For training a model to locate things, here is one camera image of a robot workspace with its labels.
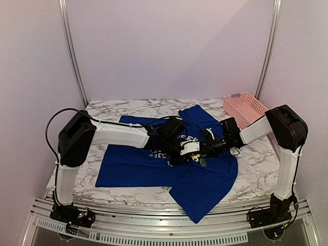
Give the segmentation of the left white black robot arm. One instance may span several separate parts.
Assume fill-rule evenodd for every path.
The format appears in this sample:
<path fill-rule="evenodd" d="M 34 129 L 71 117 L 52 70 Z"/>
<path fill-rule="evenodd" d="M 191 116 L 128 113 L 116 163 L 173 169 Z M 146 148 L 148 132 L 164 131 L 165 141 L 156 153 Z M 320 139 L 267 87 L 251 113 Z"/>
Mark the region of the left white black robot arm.
<path fill-rule="evenodd" d="M 118 145 L 159 150 L 173 163 L 181 163 L 199 150 L 199 142 L 180 138 L 186 127 L 176 117 L 169 117 L 158 128 L 151 124 L 124 124 L 92 118 L 85 110 L 75 115 L 58 135 L 58 158 L 54 197 L 57 215 L 72 222 L 76 211 L 70 207 L 77 171 L 85 162 L 92 145 Z"/>

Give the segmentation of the silver round brooch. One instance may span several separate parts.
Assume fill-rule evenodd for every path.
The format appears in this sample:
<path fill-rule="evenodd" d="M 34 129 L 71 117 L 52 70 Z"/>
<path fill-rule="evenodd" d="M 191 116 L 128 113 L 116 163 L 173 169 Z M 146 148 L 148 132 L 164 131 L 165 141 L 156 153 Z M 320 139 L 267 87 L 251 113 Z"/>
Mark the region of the silver round brooch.
<path fill-rule="evenodd" d="M 200 159 L 199 160 L 199 164 L 202 166 L 202 167 L 206 167 L 207 166 L 207 162 L 204 160 L 204 159 Z"/>

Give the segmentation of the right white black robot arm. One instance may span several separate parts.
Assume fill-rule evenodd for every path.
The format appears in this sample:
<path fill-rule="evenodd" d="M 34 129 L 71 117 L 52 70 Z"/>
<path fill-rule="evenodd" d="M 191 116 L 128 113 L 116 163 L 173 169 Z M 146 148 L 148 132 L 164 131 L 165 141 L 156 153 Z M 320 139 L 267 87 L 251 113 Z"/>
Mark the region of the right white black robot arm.
<path fill-rule="evenodd" d="M 220 124 L 223 136 L 208 134 L 205 141 L 199 144 L 200 153 L 215 156 L 271 134 L 277 142 L 280 162 L 273 196 L 281 201 L 291 198 L 294 195 L 299 159 L 309 131 L 305 121 L 288 105 L 282 105 L 267 110 L 244 129 L 240 129 L 234 117 L 222 120 Z"/>

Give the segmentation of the blue printed t-shirt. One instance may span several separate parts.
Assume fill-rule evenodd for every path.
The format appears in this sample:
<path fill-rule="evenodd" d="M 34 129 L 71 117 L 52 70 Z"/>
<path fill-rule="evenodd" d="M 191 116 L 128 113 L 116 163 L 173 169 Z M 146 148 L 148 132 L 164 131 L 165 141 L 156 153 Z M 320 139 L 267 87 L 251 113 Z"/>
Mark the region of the blue printed t-shirt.
<path fill-rule="evenodd" d="M 169 187 L 172 198 L 198 223 L 229 193 L 238 175 L 237 158 L 229 151 L 202 159 L 206 167 L 192 160 L 171 166 L 165 153 L 109 145 L 95 185 Z"/>

